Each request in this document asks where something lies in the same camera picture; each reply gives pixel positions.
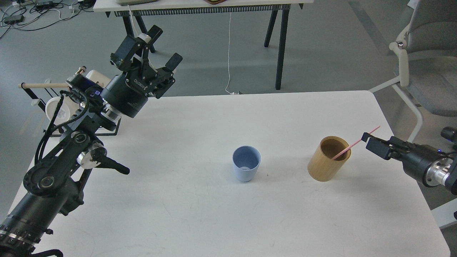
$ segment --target blue plastic cup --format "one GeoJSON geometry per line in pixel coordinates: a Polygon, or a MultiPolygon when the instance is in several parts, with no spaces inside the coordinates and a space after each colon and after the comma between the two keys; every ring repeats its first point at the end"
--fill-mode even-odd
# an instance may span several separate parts
{"type": "Polygon", "coordinates": [[[232,163],[236,178],[248,182],[259,168],[260,153],[252,146],[240,146],[233,152],[232,163]]]}

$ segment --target bamboo cup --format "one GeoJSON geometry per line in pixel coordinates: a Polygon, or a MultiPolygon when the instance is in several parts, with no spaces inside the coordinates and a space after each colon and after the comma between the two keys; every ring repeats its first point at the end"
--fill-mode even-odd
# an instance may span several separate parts
{"type": "Polygon", "coordinates": [[[347,150],[336,160],[332,160],[332,158],[348,146],[349,144],[339,137],[328,136],[322,139],[308,163],[308,173],[311,177],[321,182],[332,179],[349,159],[351,150],[347,150]]]}

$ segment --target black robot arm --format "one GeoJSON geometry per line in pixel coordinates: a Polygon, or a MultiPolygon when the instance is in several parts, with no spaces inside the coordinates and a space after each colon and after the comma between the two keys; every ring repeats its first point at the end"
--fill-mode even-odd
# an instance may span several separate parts
{"type": "Polygon", "coordinates": [[[58,213],[68,215],[84,203],[83,189],[92,168],[130,172],[106,156],[107,150],[95,132],[100,127],[114,130],[122,115],[133,118],[148,97],[160,98],[175,82],[173,70],[182,60],[180,55],[174,54],[162,68],[155,69],[149,63],[148,50],[161,33],[160,28],[153,26],[147,34],[127,36],[111,55],[111,63],[122,74],[106,88],[85,78],[85,67],[67,81],[69,91],[61,91],[54,117],[38,145],[35,165],[24,177],[27,194],[0,224],[0,257],[61,257],[59,250],[32,252],[44,233],[52,234],[48,227],[58,213]],[[80,109],[69,121],[54,126],[64,95],[78,103],[80,109]],[[61,140],[43,157],[46,143],[56,130],[62,133],[61,140]],[[74,181],[72,175],[80,167],[84,171],[74,181]]]}
{"type": "Polygon", "coordinates": [[[457,161],[453,153],[446,154],[429,145],[413,144],[396,137],[385,141],[366,132],[362,141],[367,143],[366,149],[379,157],[401,161],[404,172],[424,186],[443,185],[457,195],[457,161]]]}

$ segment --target wooden rod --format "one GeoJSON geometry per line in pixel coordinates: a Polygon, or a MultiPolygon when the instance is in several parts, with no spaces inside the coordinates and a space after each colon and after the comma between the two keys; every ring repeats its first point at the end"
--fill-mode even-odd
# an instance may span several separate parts
{"type": "Polygon", "coordinates": [[[19,88],[66,88],[68,87],[67,83],[39,83],[39,84],[28,84],[22,83],[18,84],[19,88]]]}

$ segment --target pink straw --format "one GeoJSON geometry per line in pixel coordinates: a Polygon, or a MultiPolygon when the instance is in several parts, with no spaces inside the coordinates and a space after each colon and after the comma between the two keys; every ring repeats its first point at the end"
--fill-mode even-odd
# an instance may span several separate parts
{"type": "MultiPolygon", "coordinates": [[[[376,129],[380,128],[381,126],[377,126],[375,129],[373,129],[369,134],[373,133],[376,129]]],[[[355,143],[351,144],[350,146],[344,148],[339,154],[335,155],[335,157],[332,158],[332,161],[334,161],[336,158],[340,157],[343,153],[345,153],[347,150],[351,149],[352,146],[358,144],[362,139],[357,140],[355,143]]]]}

